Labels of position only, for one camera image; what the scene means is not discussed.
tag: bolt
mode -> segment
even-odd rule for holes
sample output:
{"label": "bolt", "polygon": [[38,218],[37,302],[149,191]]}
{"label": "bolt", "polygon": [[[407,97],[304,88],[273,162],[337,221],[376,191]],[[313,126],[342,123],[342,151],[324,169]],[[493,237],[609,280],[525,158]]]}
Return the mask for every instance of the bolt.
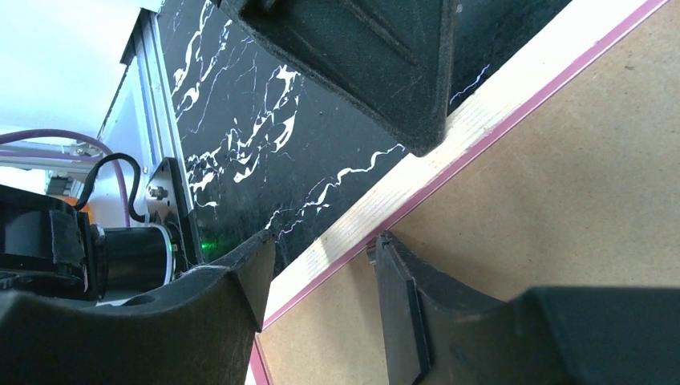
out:
{"label": "bolt", "polygon": [[151,198],[156,198],[157,201],[162,201],[164,198],[168,197],[168,190],[160,186],[149,186],[148,194]]}

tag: wooden board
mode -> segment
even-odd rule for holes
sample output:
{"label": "wooden board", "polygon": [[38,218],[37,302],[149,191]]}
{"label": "wooden board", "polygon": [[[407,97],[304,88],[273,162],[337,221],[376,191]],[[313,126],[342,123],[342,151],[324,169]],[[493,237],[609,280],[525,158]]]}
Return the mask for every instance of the wooden board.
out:
{"label": "wooden board", "polygon": [[[498,298],[538,283],[677,285],[680,1],[527,117],[394,231]],[[387,383],[359,255],[260,337],[276,384]]]}

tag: white wall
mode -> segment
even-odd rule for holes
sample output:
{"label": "white wall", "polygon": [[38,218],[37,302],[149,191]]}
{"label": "white wall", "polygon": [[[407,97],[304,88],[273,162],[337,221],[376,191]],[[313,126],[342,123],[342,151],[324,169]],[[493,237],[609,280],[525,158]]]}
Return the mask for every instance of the white wall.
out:
{"label": "white wall", "polygon": [[96,136],[140,7],[160,0],[0,0],[0,131]]}

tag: plywood edge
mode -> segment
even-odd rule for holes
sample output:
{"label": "plywood edge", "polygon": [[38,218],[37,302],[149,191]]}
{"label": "plywood edge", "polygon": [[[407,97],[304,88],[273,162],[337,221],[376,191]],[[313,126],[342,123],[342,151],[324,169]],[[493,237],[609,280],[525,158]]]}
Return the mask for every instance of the plywood edge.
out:
{"label": "plywood edge", "polygon": [[573,0],[448,117],[437,149],[406,156],[274,279],[265,328],[666,2]]}

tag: green light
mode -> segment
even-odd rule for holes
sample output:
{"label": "green light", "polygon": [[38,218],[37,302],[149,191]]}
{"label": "green light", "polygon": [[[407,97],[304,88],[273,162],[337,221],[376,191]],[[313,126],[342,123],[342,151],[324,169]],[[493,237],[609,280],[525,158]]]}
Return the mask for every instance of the green light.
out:
{"label": "green light", "polygon": [[201,243],[200,247],[203,250],[215,250],[215,249],[217,249],[217,243],[215,243],[215,242],[205,242],[205,243]]}

